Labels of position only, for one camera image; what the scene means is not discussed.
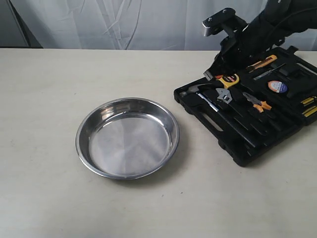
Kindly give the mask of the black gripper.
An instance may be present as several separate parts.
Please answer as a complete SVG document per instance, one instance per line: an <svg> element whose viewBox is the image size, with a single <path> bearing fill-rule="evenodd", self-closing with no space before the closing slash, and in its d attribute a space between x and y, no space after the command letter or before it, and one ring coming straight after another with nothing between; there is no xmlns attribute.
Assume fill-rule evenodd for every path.
<svg viewBox="0 0 317 238"><path fill-rule="evenodd" d="M256 17L244 28L235 31L234 37L221 42L221 50L212 65L204 72L207 80L216 80L218 74L231 74L253 63L255 58L271 47L267 39L274 25L264 17Z"/></svg>

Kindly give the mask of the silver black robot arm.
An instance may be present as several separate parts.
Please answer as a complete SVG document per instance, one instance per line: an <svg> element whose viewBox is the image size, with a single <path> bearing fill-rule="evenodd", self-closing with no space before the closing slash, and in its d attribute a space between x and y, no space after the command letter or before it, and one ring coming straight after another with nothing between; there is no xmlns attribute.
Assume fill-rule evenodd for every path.
<svg viewBox="0 0 317 238"><path fill-rule="evenodd" d="M227 33L221 50L204 72L207 80L231 75L260 60L260 55L280 46L286 37L317 27L315 0L269 0L263 11L250 23L224 8L202 22L204 36Z"/></svg>

